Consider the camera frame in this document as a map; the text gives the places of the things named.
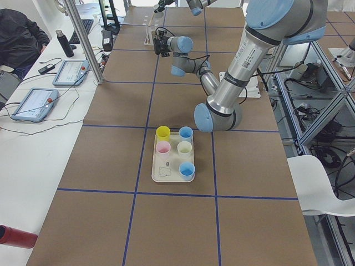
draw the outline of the yellow cup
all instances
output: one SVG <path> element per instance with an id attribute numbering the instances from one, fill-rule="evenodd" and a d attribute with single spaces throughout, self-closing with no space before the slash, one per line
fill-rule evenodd
<path id="1" fill-rule="evenodd" d="M 169 137 L 170 137 L 170 128 L 168 128 L 167 126 L 159 126 L 156 129 L 156 135 L 158 137 L 158 140 L 165 140 L 165 141 L 169 141 Z"/>

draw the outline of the keyboard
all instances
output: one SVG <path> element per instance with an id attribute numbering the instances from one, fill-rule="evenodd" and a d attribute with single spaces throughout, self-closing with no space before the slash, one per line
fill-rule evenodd
<path id="1" fill-rule="evenodd" d="M 93 26 L 94 20 L 93 19 L 82 19 L 82 23 L 84 25 L 84 29 L 89 35 L 91 27 Z M 70 44 L 78 44 L 80 43 L 77 33 L 74 31 L 72 37 L 69 40 Z"/>

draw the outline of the white tray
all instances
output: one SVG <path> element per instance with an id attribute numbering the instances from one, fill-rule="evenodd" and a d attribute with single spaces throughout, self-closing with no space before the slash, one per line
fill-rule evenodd
<path id="1" fill-rule="evenodd" d="M 179 166 L 183 162 L 194 163 L 194 140 L 192 140 L 192 153 L 189 157 L 182 158 L 178 153 L 178 144 L 180 142 L 180 135 L 178 132 L 171 132 L 169 143 L 171 150 L 169 158 L 162 159 L 156 152 L 155 146 L 157 143 L 157 136 L 154 138 L 154 152 L 153 152 L 153 167 L 151 169 L 151 178 L 155 182 L 191 182 L 195 178 L 195 174 L 188 180 L 183 178 L 179 172 Z"/>

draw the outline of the black water bottle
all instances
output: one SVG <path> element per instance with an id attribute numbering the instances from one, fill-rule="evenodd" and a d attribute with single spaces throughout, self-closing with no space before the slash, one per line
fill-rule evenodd
<path id="1" fill-rule="evenodd" d="M 67 37 L 63 34 L 63 32 L 60 29 L 56 30 L 55 33 L 57 34 L 58 41 L 59 41 L 60 45 L 62 46 L 62 48 L 65 52 L 65 55 L 67 57 L 73 57 L 74 52 L 68 42 Z"/>

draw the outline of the blue joint cap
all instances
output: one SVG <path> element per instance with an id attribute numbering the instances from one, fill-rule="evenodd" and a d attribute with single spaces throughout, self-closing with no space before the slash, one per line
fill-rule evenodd
<path id="1" fill-rule="evenodd" d="M 195 108 L 194 112 L 195 124 L 197 128 L 202 132 L 213 131 L 213 120 L 210 110 L 205 104 L 199 104 Z"/>
<path id="2" fill-rule="evenodd" d="M 295 0 L 250 1 L 246 10 L 246 22 L 252 29 L 267 29 L 291 10 Z"/>
<path id="3" fill-rule="evenodd" d="M 182 53 L 188 54 L 194 47 L 194 42 L 189 37 L 181 36 L 177 39 L 177 46 Z"/>
<path id="4" fill-rule="evenodd" d="M 172 65 L 171 74 L 174 76 L 185 76 L 185 71 L 183 71 L 181 68 L 178 68 L 177 66 Z"/>
<path id="5" fill-rule="evenodd" d="M 195 8 L 193 8 L 193 9 L 191 9 L 191 12 L 192 12 L 192 14 L 193 14 L 194 16 L 198 16 L 199 14 L 202 13 L 202 9 L 199 8 L 199 7 L 195 7 Z"/>
<path id="6" fill-rule="evenodd" d="M 314 42 L 315 40 L 321 39 L 326 32 L 326 27 L 318 28 L 311 32 L 303 33 L 301 35 L 294 36 L 292 38 L 285 38 L 283 39 L 284 45 L 294 45 L 294 44 L 301 44 L 301 43 L 309 43 Z"/>

